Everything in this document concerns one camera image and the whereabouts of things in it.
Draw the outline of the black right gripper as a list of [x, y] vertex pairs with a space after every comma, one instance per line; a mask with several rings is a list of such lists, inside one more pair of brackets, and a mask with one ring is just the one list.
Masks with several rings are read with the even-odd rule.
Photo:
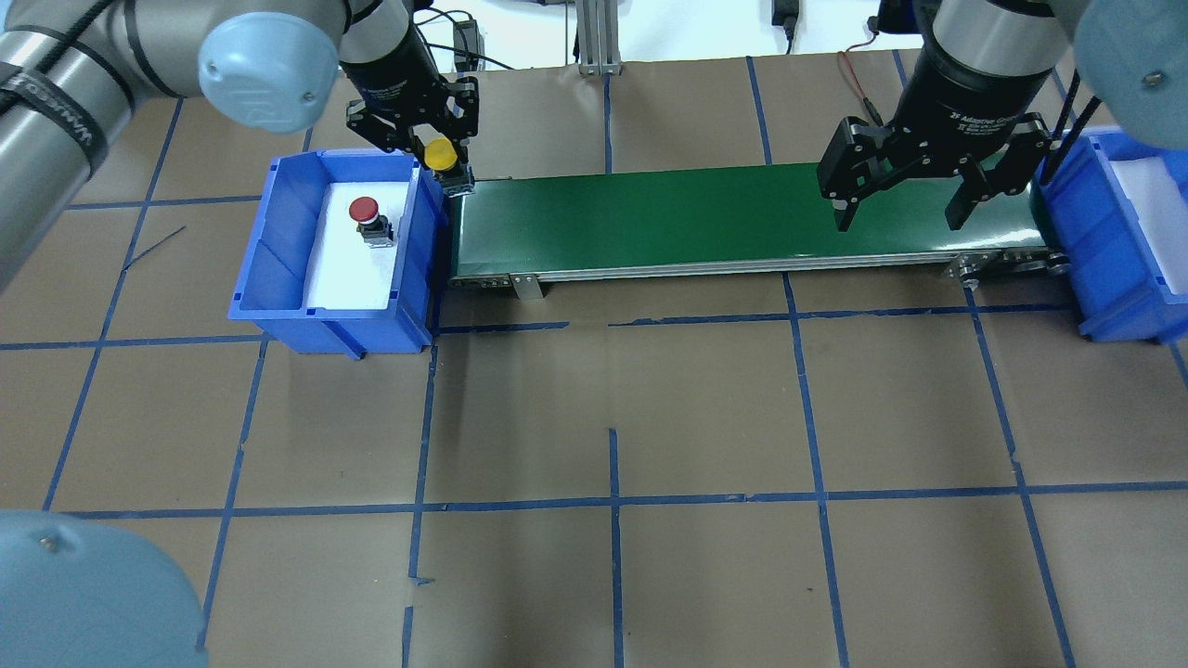
[[820, 157], [819, 191], [834, 201], [838, 232], [849, 231], [862, 198], [908, 179], [959, 178], [944, 208], [950, 231], [988, 198], [1019, 194], [1053, 155], [1053, 130], [1028, 108], [1051, 71], [1005, 75], [922, 52], [895, 114], [843, 116]]

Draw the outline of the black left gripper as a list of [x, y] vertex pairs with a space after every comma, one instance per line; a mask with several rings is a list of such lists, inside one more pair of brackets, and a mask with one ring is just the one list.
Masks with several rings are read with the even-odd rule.
[[468, 144], [478, 136], [479, 81], [450, 81], [410, 19], [355, 19], [340, 42], [340, 65], [361, 96], [347, 126], [383, 152], [421, 155], [415, 128], [428, 125], [451, 140], [451, 185], [474, 185]]

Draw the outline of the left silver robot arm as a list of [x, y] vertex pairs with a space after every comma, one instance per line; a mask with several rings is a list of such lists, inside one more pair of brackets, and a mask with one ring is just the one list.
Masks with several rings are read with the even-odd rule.
[[345, 122], [472, 193], [479, 89], [448, 80], [413, 17], [429, 1], [5, 1], [4, 285], [152, 97], [206, 97], [279, 136], [317, 122], [345, 75]]

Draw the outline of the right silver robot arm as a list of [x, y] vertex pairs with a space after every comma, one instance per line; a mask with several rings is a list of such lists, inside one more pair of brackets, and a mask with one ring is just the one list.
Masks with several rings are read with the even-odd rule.
[[1183, 1], [883, 1], [874, 32], [921, 34], [887, 122], [839, 122], [816, 168], [848, 231], [908, 179], [958, 177], [944, 216], [1053, 178], [1097, 109], [1156, 149], [1184, 149]]

